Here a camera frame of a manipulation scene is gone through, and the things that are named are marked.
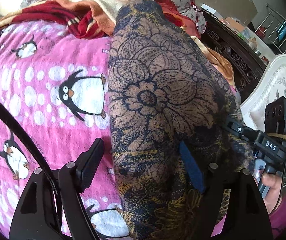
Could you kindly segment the person's right hand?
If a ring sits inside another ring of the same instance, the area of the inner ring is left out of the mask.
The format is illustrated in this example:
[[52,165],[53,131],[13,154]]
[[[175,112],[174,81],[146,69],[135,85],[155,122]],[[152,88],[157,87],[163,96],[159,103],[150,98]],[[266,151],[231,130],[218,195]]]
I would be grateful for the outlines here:
[[263,198],[268,214],[276,211],[282,202],[282,178],[275,174],[264,172],[261,175],[260,182],[268,187],[266,196]]

